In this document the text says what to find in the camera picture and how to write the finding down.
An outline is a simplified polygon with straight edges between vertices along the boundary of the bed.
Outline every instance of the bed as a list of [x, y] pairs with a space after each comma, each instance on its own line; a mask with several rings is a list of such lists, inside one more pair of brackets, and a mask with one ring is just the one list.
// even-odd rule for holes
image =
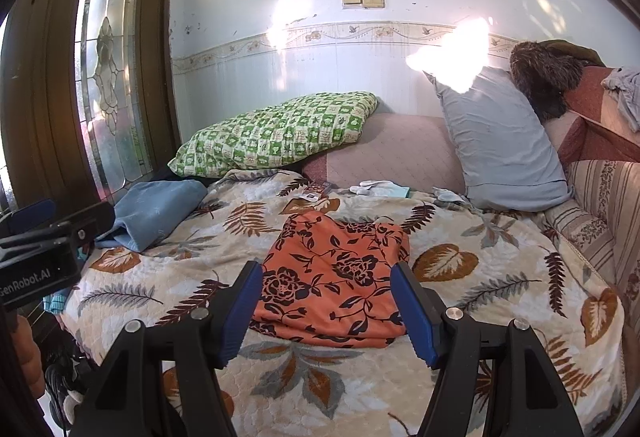
[[[619, 418], [636, 389], [623, 351], [623, 295], [563, 234], [575, 222], [545, 213], [480, 213], [421, 191], [366, 197], [339, 188], [314, 204], [295, 198], [306, 182], [285, 170], [232, 170], [156, 247], [143, 254], [95, 251], [62, 314], [66, 328], [99, 364], [127, 321], [167, 324], [205, 306], [247, 260], [264, 258], [290, 214], [392, 222], [408, 236], [414, 273], [447, 306], [494, 324], [529, 320], [586, 436]], [[259, 322], [253, 328], [239, 356], [218, 372], [239, 436], [417, 432], [435, 375], [407, 336], [384, 349], [329, 348], [274, 338]], [[490, 367], [483, 362], [478, 371], [471, 436], [482, 435]], [[164, 388], [179, 410], [171, 364]]]

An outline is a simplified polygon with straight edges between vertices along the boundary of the fur hat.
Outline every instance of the fur hat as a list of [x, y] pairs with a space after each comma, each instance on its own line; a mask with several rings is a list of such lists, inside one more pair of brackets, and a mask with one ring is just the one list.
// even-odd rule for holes
[[567, 110], [564, 93], [582, 78], [583, 63], [572, 56], [556, 55], [536, 42], [517, 44], [511, 52], [511, 79], [544, 122]]

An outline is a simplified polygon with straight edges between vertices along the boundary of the wall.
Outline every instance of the wall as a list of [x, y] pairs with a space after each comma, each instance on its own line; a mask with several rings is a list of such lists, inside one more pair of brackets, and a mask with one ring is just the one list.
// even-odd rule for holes
[[[491, 16], [498, 36], [561, 37], [589, 46], [610, 65], [640, 58], [640, 32], [606, 0], [386, 0], [380, 10], [343, 10], [340, 0], [310, 0], [309, 17], [292, 25], [297, 29], [280, 52], [260, 36], [272, 26], [277, 2], [171, 0], [183, 138], [236, 113], [323, 90], [370, 90], [383, 99], [384, 109], [440, 115], [428, 82], [404, 59], [430, 41], [429, 34], [420, 33], [422, 26], [430, 31], [429, 24], [450, 26], [467, 17]], [[336, 27], [342, 32], [332, 39]], [[416, 27], [418, 36], [396, 32]], [[367, 35], [347, 38], [371, 28]], [[312, 37], [302, 41], [295, 34]], [[250, 49], [256, 41], [258, 47]], [[505, 60], [492, 58], [492, 63], [504, 66]]]

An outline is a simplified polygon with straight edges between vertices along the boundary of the black cable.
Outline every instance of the black cable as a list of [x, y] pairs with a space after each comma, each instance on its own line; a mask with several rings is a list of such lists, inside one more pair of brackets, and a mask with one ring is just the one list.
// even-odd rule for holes
[[64, 436], [66, 437], [66, 423], [65, 423], [65, 411], [64, 409], [60, 406], [60, 401], [58, 400], [58, 393], [53, 390], [51, 388], [51, 385], [49, 383], [49, 380], [47, 379], [47, 374], [44, 374], [44, 383], [47, 386], [47, 388], [50, 391], [50, 397], [53, 401], [55, 401], [56, 403], [56, 408], [58, 409], [58, 418], [60, 419], [60, 422], [62, 423], [62, 433], [64, 434]]

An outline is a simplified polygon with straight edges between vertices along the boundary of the orange cloth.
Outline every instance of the orange cloth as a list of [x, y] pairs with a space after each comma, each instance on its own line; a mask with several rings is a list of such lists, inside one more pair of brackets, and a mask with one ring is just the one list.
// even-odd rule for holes
[[408, 259], [408, 245], [394, 224], [292, 214], [262, 264], [262, 296], [250, 327], [310, 345], [386, 347], [406, 333], [389, 275]]

